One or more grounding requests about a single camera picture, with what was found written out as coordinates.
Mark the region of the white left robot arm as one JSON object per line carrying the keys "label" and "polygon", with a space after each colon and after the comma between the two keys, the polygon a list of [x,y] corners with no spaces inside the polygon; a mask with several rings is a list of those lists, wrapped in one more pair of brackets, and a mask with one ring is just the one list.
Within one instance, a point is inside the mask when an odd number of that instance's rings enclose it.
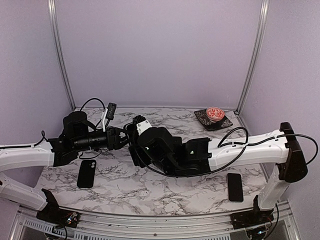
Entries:
{"label": "white left robot arm", "polygon": [[38,190],[7,177],[4,172],[26,167],[61,167],[76,160],[80,152],[98,149],[119,150],[129,143],[124,129],[102,126],[88,121],[83,111],[63,118],[58,138],[42,139],[29,145],[4,145],[0,148],[0,196],[22,206],[41,211],[53,223],[63,219],[63,211],[55,204],[52,193]]}

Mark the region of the black phone case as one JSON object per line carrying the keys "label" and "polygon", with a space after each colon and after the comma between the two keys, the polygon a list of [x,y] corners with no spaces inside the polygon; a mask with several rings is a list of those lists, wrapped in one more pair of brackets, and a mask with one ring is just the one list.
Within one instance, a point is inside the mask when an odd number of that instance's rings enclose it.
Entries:
{"label": "black phone case", "polygon": [[96,166],[97,162],[94,159],[81,162],[76,184],[78,188],[90,189],[94,186]]}
{"label": "black phone case", "polygon": [[129,140],[129,145],[133,145],[135,142],[135,131],[137,130],[137,127],[133,123],[128,123],[123,126],[123,130],[125,131],[125,134]]}

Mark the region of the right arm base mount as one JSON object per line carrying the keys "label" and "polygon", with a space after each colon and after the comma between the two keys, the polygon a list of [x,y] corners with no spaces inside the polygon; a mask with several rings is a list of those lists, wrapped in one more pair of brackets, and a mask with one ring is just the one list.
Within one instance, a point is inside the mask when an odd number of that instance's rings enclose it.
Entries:
{"label": "right arm base mount", "polygon": [[253,200],[253,209],[232,213],[231,224],[234,230],[265,224],[274,220],[273,210],[261,210],[258,206],[258,195]]}

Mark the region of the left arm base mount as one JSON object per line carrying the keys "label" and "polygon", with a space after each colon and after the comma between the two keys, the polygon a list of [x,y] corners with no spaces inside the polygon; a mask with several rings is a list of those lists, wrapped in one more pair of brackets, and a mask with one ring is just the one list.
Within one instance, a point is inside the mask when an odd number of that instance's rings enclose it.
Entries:
{"label": "left arm base mount", "polygon": [[41,191],[46,197],[46,205],[42,210],[37,211],[36,218],[62,227],[76,228],[80,214],[77,211],[60,208],[51,191],[44,188]]}

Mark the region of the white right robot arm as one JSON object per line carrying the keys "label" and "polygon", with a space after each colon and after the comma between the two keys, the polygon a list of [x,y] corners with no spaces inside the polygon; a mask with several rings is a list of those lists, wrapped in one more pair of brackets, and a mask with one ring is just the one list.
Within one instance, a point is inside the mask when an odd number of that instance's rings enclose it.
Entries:
{"label": "white right robot arm", "polygon": [[269,133],[227,139],[194,138],[182,142],[164,127],[153,127],[148,120],[125,127],[130,137],[129,151],[135,166],[156,166],[160,174],[174,178],[199,177],[228,167],[273,163],[265,187],[257,196],[257,206],[247,219],[258,224],[267,216],[291,183],[308,173],[304,153],[288,122]]}

